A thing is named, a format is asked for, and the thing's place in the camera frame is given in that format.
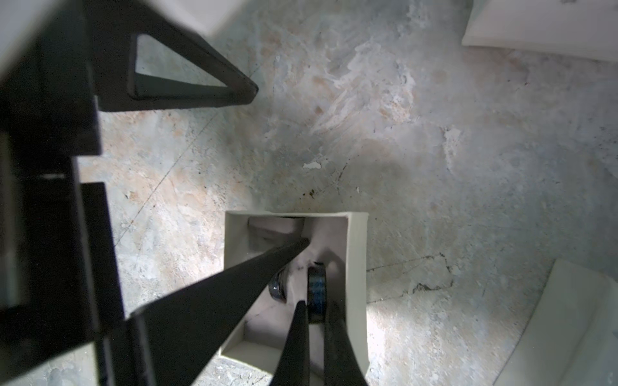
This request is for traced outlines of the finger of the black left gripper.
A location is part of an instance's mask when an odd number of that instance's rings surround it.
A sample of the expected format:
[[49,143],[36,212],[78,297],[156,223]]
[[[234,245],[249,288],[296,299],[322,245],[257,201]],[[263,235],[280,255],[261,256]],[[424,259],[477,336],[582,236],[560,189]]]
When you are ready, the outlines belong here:
[[[143,1],[88,1],[95,94],[104,112],[245,106],[258,86],[195,32]],[[155,43],[189,75],[138,70],[138,45]]]
[[151,302],[98,342],[101,385],[191,385],[270,280],[310,244],[299,238]]

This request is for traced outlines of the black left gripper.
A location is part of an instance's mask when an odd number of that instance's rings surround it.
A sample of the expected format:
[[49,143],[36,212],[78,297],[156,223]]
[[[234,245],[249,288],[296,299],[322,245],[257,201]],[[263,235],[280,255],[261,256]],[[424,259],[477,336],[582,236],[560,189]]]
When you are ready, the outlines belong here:
[[85,12],[66,1],[1,83],[1,378],[11,381],[124,319]]

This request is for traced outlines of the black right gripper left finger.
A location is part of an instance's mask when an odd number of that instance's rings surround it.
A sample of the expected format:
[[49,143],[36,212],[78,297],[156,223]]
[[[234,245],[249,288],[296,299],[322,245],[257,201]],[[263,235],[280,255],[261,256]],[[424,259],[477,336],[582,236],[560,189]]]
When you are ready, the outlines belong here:
[[295,313],[287,334],[286,342],[278,367],[275,370],[270,386],[310,384],[310,352],[308,313],[306,302],[300,301],[295,307]]

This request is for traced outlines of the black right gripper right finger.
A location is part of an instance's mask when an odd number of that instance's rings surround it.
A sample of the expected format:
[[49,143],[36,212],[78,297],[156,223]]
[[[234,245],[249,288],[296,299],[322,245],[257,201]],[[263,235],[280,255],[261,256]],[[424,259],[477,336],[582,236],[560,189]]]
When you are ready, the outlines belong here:
[[324,384],[367,386],[349,340],[343,314],[335,302],[324,320]]

